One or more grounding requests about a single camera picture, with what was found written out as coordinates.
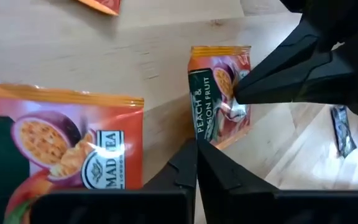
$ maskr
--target light wood surface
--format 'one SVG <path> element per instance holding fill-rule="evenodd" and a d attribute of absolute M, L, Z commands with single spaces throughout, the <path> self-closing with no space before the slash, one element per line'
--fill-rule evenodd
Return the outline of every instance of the light wood surface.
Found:
<path fill-rule="evenodd" d="M 119 17 L 75 0 L 0 1 L 0 81 L 144 97 L 147 181 L 194 136 L 190 47 L 251 45 L 254 66 L 299 19 L 279 0 L 123 0 Z M 247 169 L 283 189 L 358 189 L 358 149 L 336 155 L 328 106 L 253 105 L 251 119 L 224 151 Z"/>

